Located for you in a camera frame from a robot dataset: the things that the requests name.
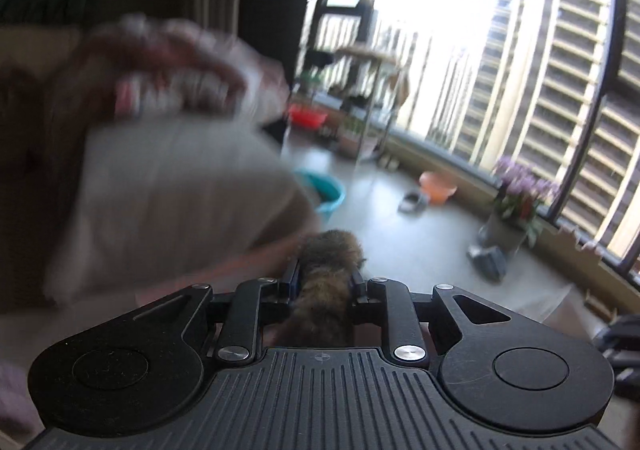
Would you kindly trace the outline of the red plastic basin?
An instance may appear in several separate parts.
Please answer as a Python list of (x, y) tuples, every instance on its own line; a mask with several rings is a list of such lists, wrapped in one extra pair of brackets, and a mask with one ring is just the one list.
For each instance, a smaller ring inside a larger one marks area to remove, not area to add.
[(326, 123), (328, 114), (316, 108), (301, 104), (293, 104), (288, 108), (288, 121), (292, 125), (302, 127), (303, 129), (312, 129), (317, 131)]

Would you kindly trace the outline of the orange plastic basin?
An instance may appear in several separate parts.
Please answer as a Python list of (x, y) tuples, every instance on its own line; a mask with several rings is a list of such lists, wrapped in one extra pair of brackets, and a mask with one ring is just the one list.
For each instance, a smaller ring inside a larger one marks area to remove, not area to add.
[(458, 190), (444, 175), (435, 172), (423, 172), (419, 177), (419, 185), (431, 205), (445, 204)]

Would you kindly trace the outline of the brown furry tail toy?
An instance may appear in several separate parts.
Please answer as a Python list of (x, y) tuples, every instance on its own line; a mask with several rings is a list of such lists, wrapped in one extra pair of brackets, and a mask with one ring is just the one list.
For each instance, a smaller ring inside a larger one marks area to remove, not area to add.
[(304, 242), (298, 260), (299, 294), (273, 335), (273, 344), (303, 348), (352, 345), (352, 274), (366, 260), (359, 240), (347, 230), (327, 230)]

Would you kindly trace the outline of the teal plastic basin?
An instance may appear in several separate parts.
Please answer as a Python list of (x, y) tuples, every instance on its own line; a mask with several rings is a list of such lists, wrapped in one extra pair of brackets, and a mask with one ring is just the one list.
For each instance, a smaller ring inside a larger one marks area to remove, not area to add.
[(335, 177), (307, 169), (294, 171), (299, 181), (317, 198), (316, 212), (327, 223), (346, 198), (344, 185)]

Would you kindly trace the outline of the potted flowering plant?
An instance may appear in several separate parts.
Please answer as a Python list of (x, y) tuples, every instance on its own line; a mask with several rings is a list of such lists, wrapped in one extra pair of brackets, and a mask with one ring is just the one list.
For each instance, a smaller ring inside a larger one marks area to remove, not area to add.
[(478, 240), (483, 248), (511, 255), (523, 243), (536, 243), (541, 232), (538, 209), (555, 199), (559, 185), (509, 157), (497, 161), (494, 174), (498, 191)]

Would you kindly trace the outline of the beige covered sofa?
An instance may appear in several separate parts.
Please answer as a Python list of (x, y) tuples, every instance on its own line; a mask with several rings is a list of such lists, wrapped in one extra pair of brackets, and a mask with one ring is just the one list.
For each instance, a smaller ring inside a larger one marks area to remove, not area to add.
[(52, 127), (52, 78), (87, 33), (1, 29), (2, 311), (256, 275), (318, 229), (265, 124), (180, 111)]

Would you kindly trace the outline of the blue striped slipper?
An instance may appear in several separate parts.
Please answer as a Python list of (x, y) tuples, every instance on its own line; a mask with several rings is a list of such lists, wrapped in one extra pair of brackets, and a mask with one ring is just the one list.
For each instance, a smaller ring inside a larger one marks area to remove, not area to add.
[(466, 254), (471, 264), (485, 279), (500, 282), (506, 277), (506, 257), (498, 247), (470, 245)]

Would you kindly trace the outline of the lilac knitted soft object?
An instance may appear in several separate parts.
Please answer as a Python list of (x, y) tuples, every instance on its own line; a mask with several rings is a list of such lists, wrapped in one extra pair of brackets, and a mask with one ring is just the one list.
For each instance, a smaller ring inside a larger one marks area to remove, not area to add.
[(2, 361), (0, 369), (1, 430), (11, 437), (39, 433), (41, 423), (29, 396), (25, 372)]

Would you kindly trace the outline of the metal plant shelf rack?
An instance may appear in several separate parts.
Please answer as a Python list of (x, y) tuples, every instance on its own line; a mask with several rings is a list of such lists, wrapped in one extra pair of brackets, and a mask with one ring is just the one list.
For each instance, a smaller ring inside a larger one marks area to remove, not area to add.
[(408, 96), (408, 74), (395, 55), (354, 43), (307, 51), (290, 106), (326, 112), (326, 123), (314, 132), (359, 163), (383, 155)]

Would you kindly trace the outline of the pink floral blanket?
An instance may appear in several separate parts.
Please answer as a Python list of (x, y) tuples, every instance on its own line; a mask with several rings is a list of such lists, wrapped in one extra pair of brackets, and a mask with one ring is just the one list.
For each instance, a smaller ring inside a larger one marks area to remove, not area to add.
[(52, 127), (201, 111), (263, 125), (290, 96), (280, 62), (185, 19), (131, 14), (90, 30), (52, 78)]

